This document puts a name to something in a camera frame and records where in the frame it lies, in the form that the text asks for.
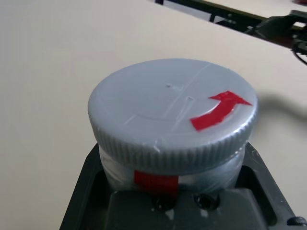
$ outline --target screw hole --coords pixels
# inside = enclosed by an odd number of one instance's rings
[[[176,200],[168,195],[154,196],[152,204],[155,210],[166,212],[175,206]]]
[[[204,210],[214,210],[218,207],[219,197],[214,200],[211,196],[206,194],[200,194],[194,196],[194,201],[197,206]]]

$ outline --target red tape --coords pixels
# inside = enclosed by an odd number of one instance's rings
[[[178,176],[160,176],[134,171],[134,183],[153,195],[176,197],[178,194]]]

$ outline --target screw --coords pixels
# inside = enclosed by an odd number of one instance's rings
[[[303,217],[292,217],[288,219],[287,225],[307,227],[307,221]]]

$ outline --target cap top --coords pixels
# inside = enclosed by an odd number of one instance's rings
[[[99,145],[149,173],[194,173],[225,162],[249,138],[252,87],[221,66],[163,59],[123,68],[94,89],[89,117]]]

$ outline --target scratch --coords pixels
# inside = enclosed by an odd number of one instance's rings
[[[208,64],[206,66],[204,66],[203,68],[201,68],[199,71],[196,72],[196,74],[194,74],[190,80],[188,81],[187,85],[184,86],[183,90],[178,94],[178,96],[173,100],[173,102],[170,104],[170,106],[167,108],[167,110],[165,111],[165,113],[163,114],[162,118],[166,118],[166,116],[168,115],[168,113],[171,111],[171,109],[173,108],[173,106],[175,105],[175,103],[178,101],[178,99],[181,97],[181,95],[184,93],[184,91],[193,83],[193,81],[195,81],[198,77],[198,75],[208,66],[210,66],[211,64]]]
[[[136,115],[132,115],[127,121],[125,121],[124,125],[128,124],[130,121],[132,121]]]
[[[258,165],[260,165],[261,167],[263,167],[263,165],[262,165],[259,161],[256,160],[256,157],[255,157],[255,155],[254,155],[255,152],[256,152],[256,155],[259,155],[259,153],[258,153],[256,150],[253,150],[253,151],[251,152],[251,157],[253,158],[254,162],[256,162]]]
[[[171,131],[174,131],[177,128],[177,126],[181,123],[182,119],[185,117],[188,111],[192,108],[194,102],[195,102],[195,99],[191,96],[188,96],[185,98],[182,109],[179,112],[178,116],[176,117],[176,122],[171,128]]]

